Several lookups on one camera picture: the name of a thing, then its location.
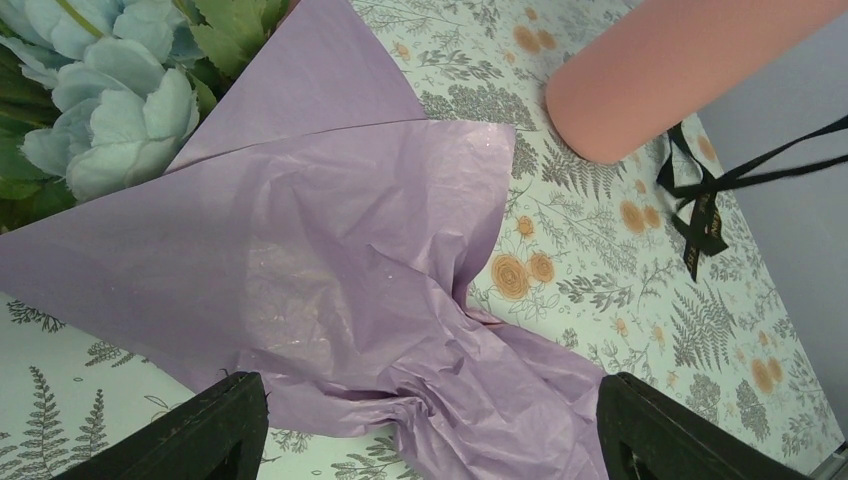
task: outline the black ribbon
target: black ribbon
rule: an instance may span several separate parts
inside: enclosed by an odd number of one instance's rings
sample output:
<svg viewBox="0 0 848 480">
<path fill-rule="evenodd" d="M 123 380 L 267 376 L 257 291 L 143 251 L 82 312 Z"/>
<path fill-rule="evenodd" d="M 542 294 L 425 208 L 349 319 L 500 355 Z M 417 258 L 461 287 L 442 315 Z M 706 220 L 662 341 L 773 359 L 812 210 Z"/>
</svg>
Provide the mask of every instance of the black ribbon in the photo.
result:
<svg viewBox="0 0 848 480">
<path fill-rule="evenodd" d="M 762 173 L 759 175 L 745 174 L 759 167 L 765 162 L 771 160 L 777 155 L 788 150 L 792 146 L 801 143 L 805 140 L 820 137 L 841 130 L 848 130 L 848 115 L 827 125 L 815 132 L 804 135 L 785 145 L 782 145 L 774 150 L 771 150 L 759 157 L 743 163 L 742 165 L 726 172 L 724 175 L 716 178 L 702 164 L 695 155 L 689 144 L 686 142 L 686 137 L 683 135 L 683 124 L 678 123 L 671 127 L 668 133 L 669 152 L 665 163 L 657 175 L 657 184 L 668 191 L 678 202 L 674 213 L 671 216 L 672 224 L 675 230 L 686 239 L 686 246 L 683 251 L 683 261 L 686 264 L 686 269 L 692 276 L 693 281 L 697 281 L 698 276 L 698 261 L 701 254 L 707 256 L 718 255 L 727 249 L 727 243 L 721 236 L 721 215 L 716 206 L 716 197 L 719 192 L 727 190 L 736 190 L 739 188 L 759 185 L 761 183 L 771 182 L 780 178 L 798 177 L 809 173 L 824 170 L 826 168 L 848 162 L 848 154 L 842 155 L 830 160 L 822 160 L 803 165 L 800 167 L 786 168 L 775 170 L 773 172 Z M 701 171 L 700 183 L 694 185 L 677 186 L 674 180 L 674 165 L 672 157 L 674 147 L 677 147 L 685 157 L 695 162 L 695 165 Z M 680 210 L 686 205 L 694 202 L 692 210 L 692 218 L 687 225 L 680 219 Z"/>
</svg>

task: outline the botanical print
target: botanical print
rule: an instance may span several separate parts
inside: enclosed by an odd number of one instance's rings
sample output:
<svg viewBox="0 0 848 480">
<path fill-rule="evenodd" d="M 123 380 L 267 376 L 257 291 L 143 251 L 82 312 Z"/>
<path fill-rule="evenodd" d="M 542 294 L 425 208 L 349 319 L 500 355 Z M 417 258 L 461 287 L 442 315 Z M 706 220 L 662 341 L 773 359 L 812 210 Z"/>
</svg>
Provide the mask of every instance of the botanical print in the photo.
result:
<svg viewBox="0 0 848 480">
<path fill-rule="evenodd" d="M 470 286 L 471 304 L 573 349 L 607 372 L 636 375 L 799 471 L 812 471 L 842 442 L 733 194 L 717 197 L 729 248 L 702 256 L 702 274 L 693 282 L 682 260 L 685 240 L 669 221 L 673 203 L 656 185 L 669 155 L 667 138 L 602 166 L 580 159 L 551 125 L 544 102 L 548 78 L 626 14 L 630 0 L 351 3 L 404 72 L 428 117 L 516 130 L 501 231 Z M 686 119 L 683 129 L 698 158 L 719 174 L 719 159 L 697 117 Z M 680 155 L 674 168 L 681 185 L 699 179 Z M 105 448 L 107 438 L 120 441 L 112 432 L 122 424 L 141 428 L 191 396 L 138 355 L 83 336 L 16 300 L 4 297 L 0 305 L 7 307 L 0 309 L 0 316 L 7 315 L 0 328 L 14 334 L 0 333 L 2 340 L 36 335 L 65 343 L 82 336 L 63 368 L 49 370 L 57 389 L 61 381 L 97 382 L 96 389 L 58 398 L 42 370 L 28 370 L 45 365 L 49 356 L 16 354 L 8 360 L 5 368 L 22 373 L 15 391 L 35 385 L 35 398 L 26 393 L 9 407 L 4 403 L 13 416 L 0 416 L 0 478 L 49 478 Z M 127 399 L 130 381 L 143 383 L 144 390 Z M 113 416 L 113 408 L 128 410 Z M 329 439 L 271 429 L 260 478 L 420 478 L 398 457 L 390 435 L 384 430 Z"/>
</svg>

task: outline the wrapping paper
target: wrapping paper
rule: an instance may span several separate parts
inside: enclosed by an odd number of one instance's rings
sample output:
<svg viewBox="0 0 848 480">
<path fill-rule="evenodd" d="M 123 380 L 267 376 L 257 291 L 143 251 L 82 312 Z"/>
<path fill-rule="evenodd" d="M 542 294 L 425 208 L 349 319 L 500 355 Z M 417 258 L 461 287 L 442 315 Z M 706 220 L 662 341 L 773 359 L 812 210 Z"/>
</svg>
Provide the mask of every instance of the wrapping paper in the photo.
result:
<svg viewBox="0 0 848 480">
<path fill-rule="evenodd" d="M 258 371 L 274 427 L 396 423 L 428 478 L 606 478 L 603 372 L 463 308 L 512 128 L 422 117 L 351 7 L 305 0 L 172 173 L 0 236 L 0 290 L 194 391 Z"/>
</svg>

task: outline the tablecloth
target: tablecloth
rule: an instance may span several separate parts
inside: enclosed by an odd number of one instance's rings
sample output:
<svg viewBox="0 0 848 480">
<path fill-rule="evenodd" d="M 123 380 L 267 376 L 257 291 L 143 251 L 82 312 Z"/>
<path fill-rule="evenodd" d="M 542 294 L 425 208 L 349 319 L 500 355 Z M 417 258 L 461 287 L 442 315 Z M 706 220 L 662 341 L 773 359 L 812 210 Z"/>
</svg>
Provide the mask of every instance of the tablecloth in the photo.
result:
<svg viewBox="0 0 848 480">
<path fill-rule="evenodd" d="M 609 372 L 628 371 L 757 450 L 810 472 L 844 439 L 732 194 L 730 249 L 694 283 L 655 178 L 662 139 L 613 167 L 552 131 L 543 86 L 625 0 L 353 0 L 429 116 L 517 128 L 500 237 L 471 303 Z M 721 171 L 693 116 L 696 153 Z M 690 180 L 691 165 L 677 165 Z M 0 478 L 49 478 L 191 393 L 130 352 L 0 296 Z M 415 479 L 386 428 L 268 434 L 261 478 Z"/>
</svg>

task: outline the black object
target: black object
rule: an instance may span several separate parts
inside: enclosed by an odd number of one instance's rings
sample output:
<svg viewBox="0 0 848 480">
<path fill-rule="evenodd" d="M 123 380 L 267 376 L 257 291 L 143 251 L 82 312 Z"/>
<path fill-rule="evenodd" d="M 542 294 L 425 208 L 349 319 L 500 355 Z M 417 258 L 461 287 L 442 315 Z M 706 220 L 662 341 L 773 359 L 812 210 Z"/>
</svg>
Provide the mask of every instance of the black object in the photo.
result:
<svg viewBox="0 0 848 480">
<path fill-rule="evenodd" d="M 236 372 L 59 480 L 253 480 L 268 433 L 258 373 Z"/>
<path fill-rule="evenodd" d="M 598 433 L 610 480 L 809 480 L 628 373 L 601 381 Z"/>
<path fill-rule="evenodd" d="M 800 167 L 776 170 L 758 175 L 748 175 L 755 168 L 801 142 L 843 130 L 848 130 L 848 115 L 815 132 L 766 152 L 715 178 L 692 153 L 692 149 L 689 148 L 686 137 L 683 135 L 682 123 L 678 123 L 669 129 L 669 152 L 665 163 L 660 169 L 659 175 L 657 175 L 657 184 L 678 200 L 675 211 L 672 214 L 672 223 L 674 228 L 686 238 L 683 260 L 692 276 L 692 280 L 697 279 L 698 259 L 701 253 L 707 256 L 713 256 L 727 249 L 727 244 L 721 237 L 721 216 L 715 204 L 716 196 L 719 192 L 759 185 L 781 178 L 807 175 L 846 163 L 848 162 L 848 154 Z M 695 166 L 701 171 L 700 183 L 683 186 L 676 184 L 674 179 L 674 165 L 672 163 L 675 146 L 680 149 L 684 158 L 694 162 Z M 684 206 L 692 202 L 695 202 L 695 208 L 689 225 L 686 225 L 678 214 Z"/>
</svg>

